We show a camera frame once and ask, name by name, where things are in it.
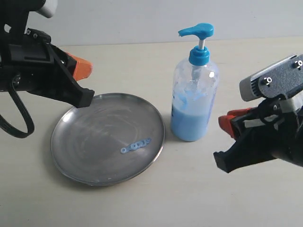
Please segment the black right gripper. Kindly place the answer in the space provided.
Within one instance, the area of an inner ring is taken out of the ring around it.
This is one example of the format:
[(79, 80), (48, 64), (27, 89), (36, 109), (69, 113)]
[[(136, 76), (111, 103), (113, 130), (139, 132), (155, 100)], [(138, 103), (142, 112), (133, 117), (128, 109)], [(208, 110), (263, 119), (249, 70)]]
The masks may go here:
[(303, 96), (279, 95), (257, 107), (230, 110), (218, 117), (220, 128), (235, 140), (227, 151), (214, 153), (226, 173), (274, 159), (303, 165)]

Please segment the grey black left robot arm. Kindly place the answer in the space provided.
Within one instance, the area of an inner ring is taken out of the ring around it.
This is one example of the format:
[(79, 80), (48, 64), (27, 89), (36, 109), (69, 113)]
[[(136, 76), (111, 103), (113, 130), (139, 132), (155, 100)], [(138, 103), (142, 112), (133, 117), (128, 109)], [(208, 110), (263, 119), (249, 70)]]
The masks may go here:
[(52, 44), (47, 33), (28, 28), (30, 12), (54, 16), (56, 0), (2, 0), (0, 2), (0, 90), (17, 91), (69, 103), (91, 104), (94, 91), (78, 81), (90, 76), (92, 64)]

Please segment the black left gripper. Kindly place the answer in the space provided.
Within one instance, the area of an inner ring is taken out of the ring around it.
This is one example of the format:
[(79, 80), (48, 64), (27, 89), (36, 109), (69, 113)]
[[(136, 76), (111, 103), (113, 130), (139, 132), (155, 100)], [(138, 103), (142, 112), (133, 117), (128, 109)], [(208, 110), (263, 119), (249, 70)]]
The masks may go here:
[(88, 78), (93, 65), (51, 44), (43, 31), (28, 29), (19, 39), (0, 33), (0, 90), (16, 91), (69, 103), (77, 108), (90, 106), (94, 91), (78, 81)]

